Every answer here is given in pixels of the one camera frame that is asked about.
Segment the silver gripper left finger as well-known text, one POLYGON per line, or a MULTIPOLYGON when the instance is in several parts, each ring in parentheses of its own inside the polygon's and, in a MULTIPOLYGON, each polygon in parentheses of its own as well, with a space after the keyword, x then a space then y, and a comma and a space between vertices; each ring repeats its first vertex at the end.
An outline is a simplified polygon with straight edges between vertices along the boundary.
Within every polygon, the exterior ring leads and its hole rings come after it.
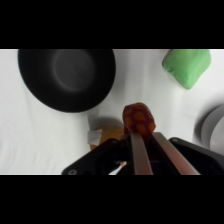
POLYGON ((142 137, 139 134, 131 135, 134 173, 136 175, 152 175, 153 171, 142 137))

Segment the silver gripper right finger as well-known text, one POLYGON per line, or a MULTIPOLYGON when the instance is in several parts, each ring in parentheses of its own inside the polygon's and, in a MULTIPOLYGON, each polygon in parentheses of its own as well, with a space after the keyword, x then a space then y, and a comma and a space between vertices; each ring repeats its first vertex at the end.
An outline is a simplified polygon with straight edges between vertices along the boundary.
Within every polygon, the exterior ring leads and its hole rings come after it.
POLYGON ((199 175, 190 162, 161 133, 155 132, 153 137, 181 175, 199 175))

